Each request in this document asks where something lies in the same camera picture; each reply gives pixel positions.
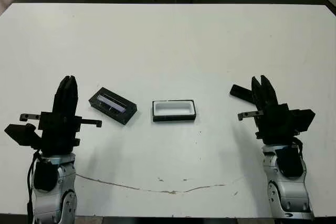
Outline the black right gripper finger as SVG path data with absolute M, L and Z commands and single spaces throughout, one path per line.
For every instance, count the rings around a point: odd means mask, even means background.
M 261 107 L 278 104 L 276 92 L 271 82 L 266 76 L 261 75 Z
M 262 93 L 262 86 L 256 77 L 252 77 L 251 79 L 251 93 L 254 104 L 258 111 L 263 109 L 263 93 Z

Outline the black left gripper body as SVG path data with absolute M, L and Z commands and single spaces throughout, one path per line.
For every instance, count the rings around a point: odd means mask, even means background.
M 80 116 L 65 115 L 56 112 L 42 112 L 38 114 L 21 114 L 20 121 L 38 120 L 38 129 L 41 136 L 35 132 L 31 124 L 24 125 L 23 140 L 20 145 L 30 146 L 35 150 L 41 150 L 46 156 L 68 155 L 73 148 L 79 146 L 80 139 L 76 133 L 80 131 L 82 124 L 102 127 L 101 120 L 84 119 Z

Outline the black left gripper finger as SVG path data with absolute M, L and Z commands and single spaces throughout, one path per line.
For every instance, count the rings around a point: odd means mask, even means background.
M 63 109 L 65 87 L 69 79 L 69 76 L 65 76 L 59 84 L 59 87 L 54 96 L 53 112 L 61 112 Z
M 76 82 L 76 78 L 74 76 L 70 76 L 69 79 L 69 92 L 68 92 L 68 108 L 69 113 L 75 114 L 78 103 L 78 86 Z

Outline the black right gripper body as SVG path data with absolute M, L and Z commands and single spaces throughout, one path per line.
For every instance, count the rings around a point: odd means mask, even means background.
M 261 139 L 265 145 L 289 144 L 299 135 L 293 114 L 286 103 L 238 113 L 239 121 L 245 118 L 254 118 L 258 128 L 256 138 Z

